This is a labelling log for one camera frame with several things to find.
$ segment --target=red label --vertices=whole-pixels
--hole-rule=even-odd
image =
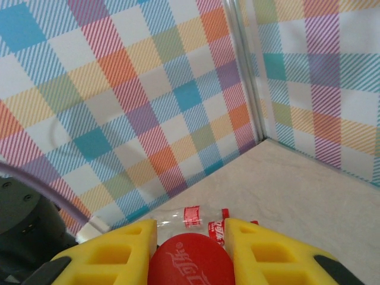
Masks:
[[[185,223],[185,227],[200,226],[200,207],[186,207],[183,212],[183,222]]]
[[[211,221],[208,223],[208,236],[219,243],[224,245],[224,220],[223,221]]]

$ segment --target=plaid wallpaper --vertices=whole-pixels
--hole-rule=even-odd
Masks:
[[[133,221],[255,145],[235,57],[221,0],[1,0],[0,159]]]
[[[380,186],[380,1],[239,3],[267,135]]]

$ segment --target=plastic bottle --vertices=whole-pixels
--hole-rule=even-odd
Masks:
[[[157,210],[151,216],[157,220],[157,227],[170,226],[178,230],[198,230],[207,228],[211,221],[224,220],[230,217],[229,210],[215,209],[207,205],[197,205],[175,210]]]

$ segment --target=beige floor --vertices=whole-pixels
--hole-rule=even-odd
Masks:
[[[335,255],[380,280],[380,190],[266,140],[162,205],[210,204]]]

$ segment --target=purple cable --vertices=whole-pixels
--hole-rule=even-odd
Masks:
[[[25,172],[22,169],[10,166],[0,161],[0,173],[1,172],[15,177],[16,180],[22,182],[23,184],[37,191],[39,194],[45,196],[58,207],[64,209],[72,218],[78,221],[80,225],[84,226],[88,222],[88,217],[86,217],[85,214],[83,214],[76,206],[71,204],[60,193],[56,192],[53,188],[51,188],[48,184],[44,183],[39,178]]]

